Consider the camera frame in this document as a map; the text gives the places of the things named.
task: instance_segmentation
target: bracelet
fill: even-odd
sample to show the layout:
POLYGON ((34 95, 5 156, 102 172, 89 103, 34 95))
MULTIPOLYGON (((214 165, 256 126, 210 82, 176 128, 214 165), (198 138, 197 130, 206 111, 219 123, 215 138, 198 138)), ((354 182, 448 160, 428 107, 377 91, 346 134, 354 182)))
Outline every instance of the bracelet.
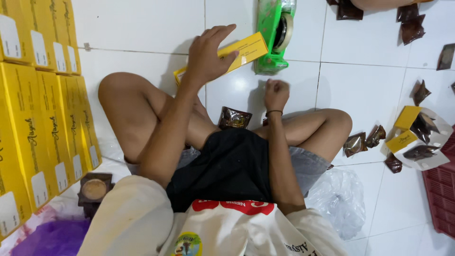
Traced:
POLYGON ((268 118, 268 114, 269 114, 270 112, 280 112, 281 115, 283 115, 283 111, 281 111, 281 110, 270 110, 269 112, 266 112, 266 113, 265 113, 265 117, 268 118))

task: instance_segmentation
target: gray shorts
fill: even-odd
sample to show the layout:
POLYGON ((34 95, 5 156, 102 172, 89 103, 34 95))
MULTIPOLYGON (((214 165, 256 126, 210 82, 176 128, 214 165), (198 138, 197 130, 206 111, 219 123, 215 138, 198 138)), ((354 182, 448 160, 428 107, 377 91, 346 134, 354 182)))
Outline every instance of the gray shorts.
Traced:
MULTIPOLYGON (((331 164, 324 158, 309 152, 303 148, 289 147, 291 154, 292 167, 295 170, 295 176, 300 186, 302 194, 307 197, 308 191, 316 183, 319 177, 331 166, 331 164)), ((177 169, 187 166, 201 153, 195 148, 185 149, 180 155, 180 160, 177 169)), ((131 174, 137 174, 139 165, 126 163, 131 174)))

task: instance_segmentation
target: leg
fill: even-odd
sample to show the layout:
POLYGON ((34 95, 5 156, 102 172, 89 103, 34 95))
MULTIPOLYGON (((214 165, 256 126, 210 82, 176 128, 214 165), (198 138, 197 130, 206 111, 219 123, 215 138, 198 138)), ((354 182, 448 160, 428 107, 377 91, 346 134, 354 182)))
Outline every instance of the leg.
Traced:
MULTIPOLYGON (((126 159, 139 164, 150 137, 174 99, 147 79, 125 72, 106 76, 100 83, 98 98, 126 159)), ((195 109, 201 110, 199 99, 195 102, 195 109)), ((208 136, 218 130, 206 111, 195 110, 188 125, 187 144, 201 149, 208 136)))
MULTIPOLYGON (((283 121, 289 146, 303 148, 331 162, 346 142, 351 129, 351 117, 337 109, 320 109, 313 113, 283 121)), ((254 131, 268 138, 268 127, 254 131)))

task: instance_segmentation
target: red plastic crate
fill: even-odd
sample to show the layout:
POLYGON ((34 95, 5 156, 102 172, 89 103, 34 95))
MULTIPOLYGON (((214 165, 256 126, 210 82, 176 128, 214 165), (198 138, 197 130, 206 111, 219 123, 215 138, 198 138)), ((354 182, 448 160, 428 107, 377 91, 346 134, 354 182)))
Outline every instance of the red plastic crate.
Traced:
POLYGON ((441 152, 450 159, 450 163, 424 171, 422 175, 436 232, 455 239, 455 133, 441 152))

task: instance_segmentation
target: fist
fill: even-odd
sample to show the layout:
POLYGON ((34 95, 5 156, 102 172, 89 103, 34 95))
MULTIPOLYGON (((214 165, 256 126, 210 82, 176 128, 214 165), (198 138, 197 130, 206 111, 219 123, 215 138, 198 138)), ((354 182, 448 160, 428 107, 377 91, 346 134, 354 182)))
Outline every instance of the fist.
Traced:
POLYGON ((217 52, 221 41, 235 28, 235 24, 215 26, 205 30, 201 36, 196 36, 190 46, 187 71, 183 77, 188 80, 187 84, 200 88, 228 71, 238 51, 233 51, 222 59, 218 57, 217 52))
POLYGON ((283 111, 289 99, 289 84, 281 80, 268 79, 265 84, 264 104, 268 111, 283 111))

